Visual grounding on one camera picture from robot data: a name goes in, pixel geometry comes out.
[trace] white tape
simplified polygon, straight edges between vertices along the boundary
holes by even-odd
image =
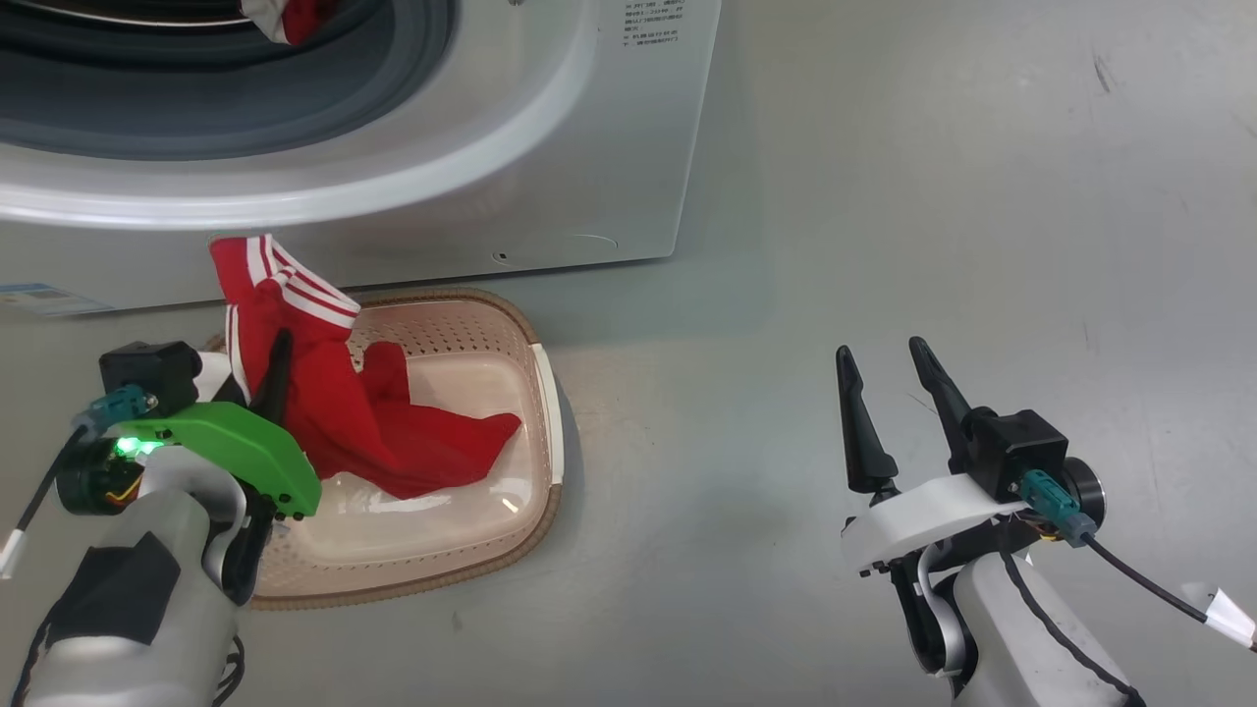
[[[1192,605],[1204,611],[1204,625],[1244,648],[1252,648],[1257,621],[1237,606],[1221,587],[1193,582],[1183,585],[1183,594]]]
[[[26,533],[15,530],[9,533],[9,542],[0,550],[0,580],[11,580],[13,571],[18,567],[21,551],[26,546]]]

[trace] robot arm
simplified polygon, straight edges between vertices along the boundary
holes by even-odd
[[[273,522],[312,516],[319,501],[314,470],[279,426],[290,347],[282,332],[248,409],[230,390],[196,403],[201,366],[184,343],[102,357],[111,392],[75,419],[4,572],[50,488],[72,513],[119,517],[36,632],[14,704],[217,707],[231,694],[244,676],[236,611]]]
[[[895,462],[865,408],[855,359],[841,347],[847,486],[872,494],[869,511],[847,520],[842,551],[861,576],[889,575],[921,668],[948,679],[954,704],[1144,704],[1095,637],[1018,556],[1040,538],[1090,545],[1194,619],[1226,625],[1218,630],[1253,645],[1251,619],[1229,601],[1219,604],[1219,591],[1204,595],[1205,609],[1189,606],[1100,546],[1104,489],[1087,464],[1066,455],[1061,433],[1033,410],[999,416],[969,408],[929,345],[914,337],[909,346],[943,423],[952,474],[908,492],[895,487]]]

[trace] gray floor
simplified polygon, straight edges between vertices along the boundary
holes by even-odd
[[[537,325],[579,430],[551,536],[471,584],[246,615],[231,703],[945,704],[838,545],[862,502],[837,345],[903,486],[945,473],[910,335],[974,404],[1070,437],[1111,548],[1257,609],[1254,259],[1246,0],[728,3],[676,255],[483,283]],[[101,351],[219,322],[0,315],[0,517]],[[36,521],[0,585],[0,683],[99,532]],[[1150,704],[1252,703],[1252,654],[1086,551],[1035,557]]]

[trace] green led light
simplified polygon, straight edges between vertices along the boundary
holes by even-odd
[[[118,442],[113,445],[118,450],[118,454],[131,455],[140,450],[140,438],[137,437],[121,437]]]
[[[153,449],[163,445],[165,443],[162,442],[143,442],[138,437],[119,437],[113,443],[113,450],[119,457],[133,459],[136,454],[152,454]]]

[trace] perforated basket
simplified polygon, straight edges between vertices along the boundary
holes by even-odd
[[[411,401],[523,424],[488,478],[398,501],[349,474],[323,482],[318,513],[277,523],[255,609],[319,609],[427,591],[500,570],[541,542],[563,488],[558,390],[546,350],[509,302],[444,289],[363,306],[356,366],[376,341],[406,351]]]

